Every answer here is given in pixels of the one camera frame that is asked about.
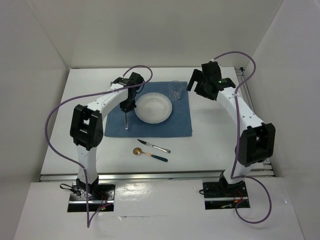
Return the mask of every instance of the white table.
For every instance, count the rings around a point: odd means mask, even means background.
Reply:
[[[187,81],[194,67],[153,68],[153,82]],[[110,87],[110,82],[122,76],[126,69],[71,69],[62,101],[74,96],[102,92]],[[147,69],[133,70],[145,80],[150,76]],[[223,67],[222,76],[230,78],[237,85],[238,79],[233,67]],[[180,171],[224,170],[235,157],[236,125],[228,113],[216,101],[189,92],[189,107],[192,122],[192,136],[178,138],[144,138],[154,145],[171,150],[171,154],[141,145],[136,138],[104,137],[97,148],[97,171],[104,174],[114,173],[152,173]],[[77,104],[86,105],[96,97],[87,97],[65,104],[58,111],[51,142],[61,153],[77,160],[76,145],[69,135],[73,109]],[[148,156],[135,156],[132,150],[142,147],[168,158],[168,162]],[[42,175],[77,174],[78,166],[48,148]]]
[[[94,216],[89,229],[85,212],[67,212],[69,191],[60,182],[32,183],[14,239],[303,240],[284,180],[259,180],[272,199],[271,215],[261,224],[242,222],[234,209],[205,210],[201,180],[119,181],[114,212]],[[268,212],[266,193],[252,180],[246,186],[251,208],[239,212],[260,220]]]

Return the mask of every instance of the wall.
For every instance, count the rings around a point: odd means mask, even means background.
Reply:
[[[0,31],[0,233],[9,240],[39,178],[45,119],[69,70],[26,1],[1,1]]]
[[[283,0],[29,2],[69,67],[105,68],[194,67],[231,50],[253,54]]]
[[[284,1],[253,55],[257,72],[248,83],[255,110],[276,127],[271,160],[306,240],[320,238],[319,2]]]

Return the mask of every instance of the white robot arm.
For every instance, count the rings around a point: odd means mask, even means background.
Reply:
[[[144,79],[135,72],[128,79],[119,77],[109,88],[112,93],[102,95],[86,106],[77,105],[73,110],[70,135],[77,146],[78,161],[86,169],[91,195],[95,195],[99,182],[96,153],[104,136],[103,120],[120,104],[121,110],[125,113],[125,128],[128,129],[127,113],[136,107],[135,96],[139,87],[119,91],[116,89],[141,84],[143,81]],[[85,173],[82,167],[79,167],[76,185],[86,190]]]
[[[188,91],[191,91],[194,82],[197,82],[194,91],[198,95],[219,102],[237,123],[236,86],[230,78],[222,78],[216,61],[202,64],[202,71],[197,69],[193,71],[187,87]],[[232,165],[220,176],[219,182],[223,192],[235,187],[255,164],[271,157],[274,150],[275,127],[272,123],[265,124],[239,95],[236,97],[240,113],[239,155],[235,167],[232,162]]]

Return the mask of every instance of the clear glass cup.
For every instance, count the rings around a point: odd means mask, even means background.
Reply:
[[[171,100],[178,100],[181,96],[183,84],[180,81],[169,82],[169,98]]]

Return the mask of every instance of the plate rim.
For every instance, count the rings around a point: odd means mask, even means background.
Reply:
[[[138,108],[138,102],[139,102],[139,100],[140,100],[143,96],[150,95],[150,94],[162,95],[162,96],[164,96],[165,99],[167,99],[168,102],[170,103],[170,112],[168,113],[168,116],[167,116],[164,120],[162,120],[162,121],[159,121],[159,122],[147,122],[147,121],[142,120],[142,119],[139,117],[139,115],[137,114],[137,108]],[[162,122],[164,122],[165,120],[167,120],[167,119],[170,117],[171,113],[172,113],[172,102],[170,101],[170,99],[169,99],[166,95],[164,95],[164,94],[162,94],[162,93],[160,93],[160,92],[148,92],[148,93],[146,93],[146,94],[143,94],[142,96],[140,96],[140,97],[138,98],[138,100],[136,101],[135,104],[136,104],[136,106],[137,106],[137,107],[134,108],[135,115],[136,115],[142,122],[147,123],[147,124],[159,124],[159,123],[162,123]]]

